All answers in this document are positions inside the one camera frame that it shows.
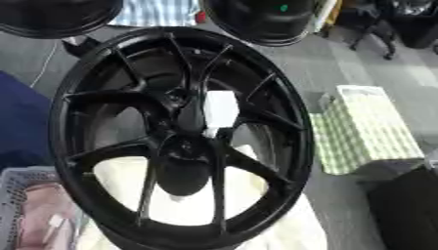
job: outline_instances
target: person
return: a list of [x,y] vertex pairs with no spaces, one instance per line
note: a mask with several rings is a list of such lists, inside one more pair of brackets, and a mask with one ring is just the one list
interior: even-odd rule
[[50,165],[50,100],[0,71],[0,171]]

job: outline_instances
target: floor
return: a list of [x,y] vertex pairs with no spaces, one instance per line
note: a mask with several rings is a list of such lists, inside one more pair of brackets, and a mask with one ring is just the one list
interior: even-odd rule
[[[216,29],[212,25],[202,28]],[[106,40],[125,31],[106,27],[92,36]],[[381,45],[372,37],[364,41],[358,52],[350,51],[346,42],[351,37],[351,32],[335,29],[330,39],[310,35],[287,48],[255,49],[285,72],[311,110],[316,108],[317,97],[333,92],[336,85],[382,86],[421,148],[425,152],[438,148],[438,56],[431,49],[416,51],[399,46],[394,60],[388,62],[381,56]],[[76,62],[59,42],[0,33],[0,70],[15,75],[48,98],[54,96]],[[38,77],[45,66],[45,73]],[[328,234],[329,250],[384,249],[364,192],[353,177],[329,176],[316,165],[305,192]]]

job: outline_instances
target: black alloy wheel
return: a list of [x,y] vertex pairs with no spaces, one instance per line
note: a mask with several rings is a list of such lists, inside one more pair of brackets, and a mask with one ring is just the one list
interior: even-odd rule
[[[235,127],[216,138],[202,135],[207,90],[232,90],[239,101]],[[144,136],[96,146],[100,123],[132,107]],[[230,146],[242,124],[277,135],[279,171]],[[147,28],[101,44],[70,71],[55,96],[50,118],[56,168],[75,202],[122,249],[203,250],[236,246],[280,219],[296,202],[311,171],[314,139],[306,108],[293,85],[269,60],[240,41],[187,27]],[[94,166],[106,159],[144,156],[152,163],[138,211],[100,185]],[[188,179],[179,178],[195,166]],[[226,219],[224,172],[234,166],[263,178],[266,193]],[[211,178],[215,213],[203,226],[175,226],[149,216],[153,187],[190,195]]]

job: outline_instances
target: plaid fabric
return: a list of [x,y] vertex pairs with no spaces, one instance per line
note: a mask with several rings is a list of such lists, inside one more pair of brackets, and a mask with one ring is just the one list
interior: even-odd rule
[[187,26],[197,24],[198,0],[125,0],[109,24],[125,26]]
[[352,173],[375,160],[424,157],[381,88],[339,87],[340,97],[323,114],[311,115],[317,151],[326,173]]

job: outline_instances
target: checkered shirt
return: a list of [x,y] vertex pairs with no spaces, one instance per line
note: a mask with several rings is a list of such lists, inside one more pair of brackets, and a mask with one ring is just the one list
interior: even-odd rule
[[198,0],[124,0],[109,24],[125,26],[188,26],[197,24]]

